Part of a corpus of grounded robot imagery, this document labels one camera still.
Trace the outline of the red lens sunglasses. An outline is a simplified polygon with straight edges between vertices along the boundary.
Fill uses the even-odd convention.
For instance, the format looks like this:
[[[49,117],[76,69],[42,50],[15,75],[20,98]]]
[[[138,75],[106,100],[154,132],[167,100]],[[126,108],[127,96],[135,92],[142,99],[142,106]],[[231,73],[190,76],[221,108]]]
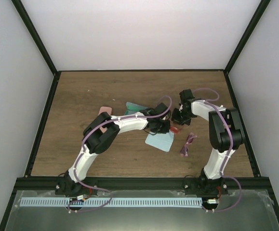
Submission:
[[[180,133],[180,129],[174,126],[170,127],[170,131],[174,134],[179,134]]]

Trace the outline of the light blue cleaning cloth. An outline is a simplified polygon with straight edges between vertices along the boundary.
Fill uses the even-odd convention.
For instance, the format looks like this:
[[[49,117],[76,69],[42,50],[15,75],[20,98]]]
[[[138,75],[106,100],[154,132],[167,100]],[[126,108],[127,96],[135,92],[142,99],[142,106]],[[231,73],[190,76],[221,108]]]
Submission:
[[[174,140],[174,133],[171,131],[165,134],[148,134],[145,144],[155,147],[164,152],[169,152]]]

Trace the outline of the green glasses case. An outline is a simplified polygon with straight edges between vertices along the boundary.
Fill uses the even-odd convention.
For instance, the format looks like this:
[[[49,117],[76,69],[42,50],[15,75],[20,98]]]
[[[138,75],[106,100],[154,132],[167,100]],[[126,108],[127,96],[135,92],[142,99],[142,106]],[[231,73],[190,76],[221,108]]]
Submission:
[[[139,112],[139,111],[145,110],[145,109],[147,109],[147,107],[139,105],[139,104],[135,104],[132,102],[126,102],[125,115],[135,114],[136,112]]]

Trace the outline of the purple frame sunglasses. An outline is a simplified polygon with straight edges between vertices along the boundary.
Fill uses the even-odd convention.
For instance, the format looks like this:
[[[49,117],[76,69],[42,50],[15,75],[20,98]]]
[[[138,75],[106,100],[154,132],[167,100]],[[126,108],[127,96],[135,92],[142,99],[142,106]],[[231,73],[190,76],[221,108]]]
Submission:
[[[186,142],[184,146],[180,150],[180,155],[184,157],[188,157],[188,150],[189,150],[189,145],[191,145],[194,141],[194,139],[197,137],[196,134],[190,133],[188,137],[186,138]]]

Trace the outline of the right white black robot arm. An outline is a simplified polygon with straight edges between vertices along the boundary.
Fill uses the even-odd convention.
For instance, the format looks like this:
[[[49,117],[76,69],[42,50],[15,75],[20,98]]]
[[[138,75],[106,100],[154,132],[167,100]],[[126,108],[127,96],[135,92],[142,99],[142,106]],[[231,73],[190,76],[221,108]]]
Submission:
[[[239,112],[236,108],[216,106],[203,99],[187,99],[179,103],[172,114],[172,122],[190,125],[191,119],[201,117],[209,122],[209,139],[212,151],[198,178],[200,190],[212,193],[221,186],[224,169],[233,153],[245,142]]]

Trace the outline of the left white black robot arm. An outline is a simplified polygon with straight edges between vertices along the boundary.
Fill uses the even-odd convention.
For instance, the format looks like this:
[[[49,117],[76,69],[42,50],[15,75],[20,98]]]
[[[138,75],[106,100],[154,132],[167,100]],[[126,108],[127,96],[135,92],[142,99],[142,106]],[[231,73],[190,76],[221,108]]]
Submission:
[[[96,157],[105,152],[122,133],[150,129],[154,133],[167,133],[170,129],[170,106],[159,103],[130,115],[113,116],[103,112],[84,130],[81,150],[74,164],[66,172],[66,188],[72,194],[83,190],[83,181]]]

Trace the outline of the clear acrylic front panel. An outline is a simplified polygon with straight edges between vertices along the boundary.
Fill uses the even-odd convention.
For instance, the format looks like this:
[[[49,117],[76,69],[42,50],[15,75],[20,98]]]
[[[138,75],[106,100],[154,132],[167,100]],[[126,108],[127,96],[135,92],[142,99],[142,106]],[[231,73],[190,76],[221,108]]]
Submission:
[[[8,231],[278,231],[279,224],[266,191],[231,190],[214,212],[179,207],[20,207],[23,197],[56,196],[52,191],[18,192],[6,225]],[[90,198],[197,198],[180,191],[100,192]]]

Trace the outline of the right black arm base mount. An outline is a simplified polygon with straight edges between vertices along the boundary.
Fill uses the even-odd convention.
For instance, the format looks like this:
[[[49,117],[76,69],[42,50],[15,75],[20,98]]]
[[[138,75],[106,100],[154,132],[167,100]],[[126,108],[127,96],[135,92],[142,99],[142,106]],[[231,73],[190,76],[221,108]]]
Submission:
[[[216,196],[219,193],[221,195],[227,194],[227,188],[223,187],[223,178],[216,180],[209,180],[204,176],[195,177],[192,175],[186,175],[183,178],[182,187],[190,194],[199,195],[211,195]]]

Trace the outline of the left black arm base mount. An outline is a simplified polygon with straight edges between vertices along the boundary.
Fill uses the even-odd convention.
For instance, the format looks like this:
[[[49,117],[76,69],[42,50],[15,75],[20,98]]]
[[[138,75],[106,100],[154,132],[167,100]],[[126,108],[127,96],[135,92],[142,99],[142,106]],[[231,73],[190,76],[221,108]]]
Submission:
[[[80,183],[75,183],[68,171],[58,175],[55,194],[64,196],[96,195],[97,190],[87,188]]]

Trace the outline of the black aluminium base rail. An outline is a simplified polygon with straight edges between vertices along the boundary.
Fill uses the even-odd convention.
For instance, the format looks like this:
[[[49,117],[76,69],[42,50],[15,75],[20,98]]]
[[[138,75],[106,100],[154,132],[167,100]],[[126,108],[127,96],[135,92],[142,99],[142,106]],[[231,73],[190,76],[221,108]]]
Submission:
[[[15,190],[56,190],[62,187],[63,177],[22,177],[15,182]],[[257,190],[272,188],[268,177],[237,178],[242,189]],[[182,178],[114,178],[87,177],[84,181],[90,186],[108,189],[110,191],[126,190],[186,190],[188,194],[204,192],[199,181],[191,177]]]

